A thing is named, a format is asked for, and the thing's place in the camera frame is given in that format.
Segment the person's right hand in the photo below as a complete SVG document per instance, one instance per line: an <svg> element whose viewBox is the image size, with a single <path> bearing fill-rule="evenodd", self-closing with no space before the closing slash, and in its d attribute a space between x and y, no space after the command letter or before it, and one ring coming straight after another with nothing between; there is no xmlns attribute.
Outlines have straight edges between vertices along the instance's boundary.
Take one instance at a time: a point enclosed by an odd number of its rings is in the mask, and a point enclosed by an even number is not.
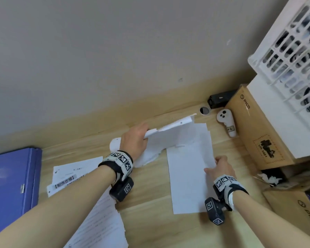
<svg viewBox="0 0 310 248"><path fill-rule="evenodd" d="M233 167L228 163L227 156L220 155L215 157L215 163L218 172L218 177L210 177L212 181L215 181L222 175L229 175L236 179L236 174Z"/></svg>

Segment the person's left hand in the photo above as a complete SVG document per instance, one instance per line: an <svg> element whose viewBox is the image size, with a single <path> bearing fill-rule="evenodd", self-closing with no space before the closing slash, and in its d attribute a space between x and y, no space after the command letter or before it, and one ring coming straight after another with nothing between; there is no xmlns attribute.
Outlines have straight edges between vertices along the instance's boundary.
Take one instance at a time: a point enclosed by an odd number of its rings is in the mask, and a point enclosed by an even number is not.
<svg viewBox="0 0 310 248"><path fill-rule="evenodd" d="M138 125L133 126L121 136L121 142L119 147L120 151L127 152L131 156L133 162L135 162L145 151L148 143L147 138L140 139L138 137L137 126Z"/></svg>

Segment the torn white paper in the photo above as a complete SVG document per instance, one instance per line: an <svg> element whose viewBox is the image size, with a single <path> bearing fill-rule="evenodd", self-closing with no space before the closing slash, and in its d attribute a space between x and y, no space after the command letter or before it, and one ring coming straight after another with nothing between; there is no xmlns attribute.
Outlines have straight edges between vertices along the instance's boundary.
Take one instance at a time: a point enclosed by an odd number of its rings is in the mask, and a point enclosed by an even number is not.
<svg viewBox="0 0 310 248"><path fill-rule="evenodd" d="M196 124L194 114L177 120L160 129L143 131L148 139L146 149L139 158L133 158L134 168L140 168L153 162L164 149L181 147L196 141Z"/></svg>

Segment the white paper sheet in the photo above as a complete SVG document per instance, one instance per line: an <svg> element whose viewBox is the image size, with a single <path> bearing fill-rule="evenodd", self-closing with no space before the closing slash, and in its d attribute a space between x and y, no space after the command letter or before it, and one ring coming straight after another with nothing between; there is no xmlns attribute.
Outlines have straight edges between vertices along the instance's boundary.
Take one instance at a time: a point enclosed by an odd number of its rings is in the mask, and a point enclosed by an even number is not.
<svg viewBox="0 0 310 248"><path fill-rule="evenodd" d="M204 172L215 167L211 147L195 143L167 149L173 213L206 212L205 200L216 197L213 181Z"/></svg>
<svg viewBox="0 0 310 248"><path fill-rule="evenodd" d="M198 146L201 151L213 151L211 134L205 123L188 123L170 130L166 148Z"/></svg>

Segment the person's left forearm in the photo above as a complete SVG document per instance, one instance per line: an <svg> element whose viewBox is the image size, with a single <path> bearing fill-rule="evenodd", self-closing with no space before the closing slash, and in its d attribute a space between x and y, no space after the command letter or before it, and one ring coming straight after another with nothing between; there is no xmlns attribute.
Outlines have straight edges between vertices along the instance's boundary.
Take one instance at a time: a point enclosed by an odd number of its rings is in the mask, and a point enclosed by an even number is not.
<svg viewBox="0 0 310 248"><path fill-rule="evenodd" d="M0 248L63 248L115 180L110 167L96 168L0 232Z"/></svg>

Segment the marker-printed right wristband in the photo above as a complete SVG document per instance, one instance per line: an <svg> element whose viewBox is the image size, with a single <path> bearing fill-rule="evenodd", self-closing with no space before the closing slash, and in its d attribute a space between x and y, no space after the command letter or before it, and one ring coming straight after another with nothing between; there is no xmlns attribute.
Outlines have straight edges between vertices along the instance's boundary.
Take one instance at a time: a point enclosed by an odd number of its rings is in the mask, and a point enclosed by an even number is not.
<svg viewBox="0 0 310 248"><path fill-rule="evenodd" d="M215 179L213 188L218 197L218 200L224 204L228 211L234 211L233 192L243 191L249 194L241 183L233 176L221 175Z"/></svg>

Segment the marker-printed wristband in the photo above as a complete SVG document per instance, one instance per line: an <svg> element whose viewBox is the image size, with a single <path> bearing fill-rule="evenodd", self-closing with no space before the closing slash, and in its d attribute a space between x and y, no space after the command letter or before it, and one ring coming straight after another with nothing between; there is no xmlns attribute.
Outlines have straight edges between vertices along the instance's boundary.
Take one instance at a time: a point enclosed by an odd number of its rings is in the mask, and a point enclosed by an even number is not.
<svg viewBox="0 0 310 248"><path fill-rule="evenodd" d="M107 155L98 167L105 165L110 167L116 174L114 184L123 182L131 174L133 169L133 159L124 151L115 151Z"/></svg>
<svg viewBox="0 0 310 248"><path fill-rule="evenodd" d="M243 191L249 194L241 183L233 176L221 175L215 179L213 188L218 197L218 200L224 204L228 211L234 211L233 192Z"/></svg>

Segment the crumpled white tissue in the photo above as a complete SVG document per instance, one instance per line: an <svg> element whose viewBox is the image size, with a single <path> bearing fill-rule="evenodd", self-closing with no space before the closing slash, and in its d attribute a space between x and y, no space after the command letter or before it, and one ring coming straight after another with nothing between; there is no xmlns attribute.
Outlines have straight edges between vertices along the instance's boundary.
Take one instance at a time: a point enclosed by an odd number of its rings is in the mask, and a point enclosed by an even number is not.
<svg viewBox="0 0 310 248"><path fill-rule="evenodd" d="M274 176L268 176L265 173L257 174L256 177L254 177L254 178L269 184L271 187L277 186L283 180L282 178L277 178Z"/></svg>

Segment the tall brown cardboard box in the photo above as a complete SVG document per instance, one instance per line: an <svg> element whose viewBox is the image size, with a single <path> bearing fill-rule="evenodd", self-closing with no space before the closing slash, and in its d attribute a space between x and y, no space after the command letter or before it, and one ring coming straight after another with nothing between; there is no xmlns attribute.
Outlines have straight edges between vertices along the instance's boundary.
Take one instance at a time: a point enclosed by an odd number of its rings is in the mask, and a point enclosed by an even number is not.
<svg viewBox="0 0 310 248"><path fill-rule="evenodd" d="M246 85L240 86L225 108L231 110L237 135L259 170L299 162L267 120Z"/></svg>

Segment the black box-shaped device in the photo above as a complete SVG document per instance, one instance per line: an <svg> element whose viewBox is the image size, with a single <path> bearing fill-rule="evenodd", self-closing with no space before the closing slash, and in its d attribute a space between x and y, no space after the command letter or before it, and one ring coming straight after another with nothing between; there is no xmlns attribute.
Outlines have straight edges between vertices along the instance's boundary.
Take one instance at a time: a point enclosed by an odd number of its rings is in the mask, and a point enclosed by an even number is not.
<svg viewBox="0 0 310 248"><path fill-rule="evenodd" d="M238 89L210 95L207 103L211 109L225 107L237 91Z"/></svg>

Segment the printed paper with black heading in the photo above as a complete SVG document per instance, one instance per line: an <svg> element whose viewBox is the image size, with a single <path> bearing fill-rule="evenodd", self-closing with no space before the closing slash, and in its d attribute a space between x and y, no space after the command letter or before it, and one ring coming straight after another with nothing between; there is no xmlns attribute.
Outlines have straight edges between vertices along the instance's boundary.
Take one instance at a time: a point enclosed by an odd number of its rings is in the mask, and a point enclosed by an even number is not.
<svg viewBox="0 0 310 248"><path fill-rule="evenodd" d="M47 196L50 197L95 170L103 161L103 157L87 159L60 166L54 166L52 183L47 186Z"/></svg>

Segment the low brown cardboard box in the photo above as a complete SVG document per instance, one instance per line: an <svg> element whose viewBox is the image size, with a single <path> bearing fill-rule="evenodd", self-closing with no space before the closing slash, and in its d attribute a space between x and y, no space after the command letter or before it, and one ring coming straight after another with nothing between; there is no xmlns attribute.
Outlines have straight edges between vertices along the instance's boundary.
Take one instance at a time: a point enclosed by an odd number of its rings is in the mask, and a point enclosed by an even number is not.
<svg viewBox="0 0 310 248"><path fill-rule="evenodd" d="M274 212L310 236L310 199L307 188L266 190L263 195Z"/></svg>

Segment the stack of printed text sheets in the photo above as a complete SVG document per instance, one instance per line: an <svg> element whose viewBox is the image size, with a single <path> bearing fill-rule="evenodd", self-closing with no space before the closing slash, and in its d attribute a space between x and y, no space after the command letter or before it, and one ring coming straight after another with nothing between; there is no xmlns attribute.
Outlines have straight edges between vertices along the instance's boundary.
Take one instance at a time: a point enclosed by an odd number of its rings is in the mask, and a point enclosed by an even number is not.
<svg viewBox="0 0 310 248"><path fill-rule="evenodd" d="M63 248L128 248L124 224L109 190Z"/></svg>

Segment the white plastic lattice basket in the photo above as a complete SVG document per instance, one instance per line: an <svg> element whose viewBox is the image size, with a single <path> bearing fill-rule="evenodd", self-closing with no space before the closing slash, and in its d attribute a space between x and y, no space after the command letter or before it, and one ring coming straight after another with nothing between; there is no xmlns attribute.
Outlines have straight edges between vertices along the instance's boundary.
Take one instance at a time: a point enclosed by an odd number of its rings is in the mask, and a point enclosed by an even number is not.
<svg viewBox="0 0 310 248"><path fill-rule="evenodd" d="M248 59L298 119L310 130L310 0Z"/></svg>

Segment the blue folder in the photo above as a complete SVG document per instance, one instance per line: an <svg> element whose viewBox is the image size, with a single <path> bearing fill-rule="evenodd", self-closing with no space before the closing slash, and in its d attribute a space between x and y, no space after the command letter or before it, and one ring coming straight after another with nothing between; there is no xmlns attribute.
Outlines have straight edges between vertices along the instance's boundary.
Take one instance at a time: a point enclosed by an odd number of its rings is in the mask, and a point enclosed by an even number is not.
<svg viewBox="0 0 310 248"><path fill-rule="evenodd" d="M0 154L0 232L38 204L42 150Z"/></svg>

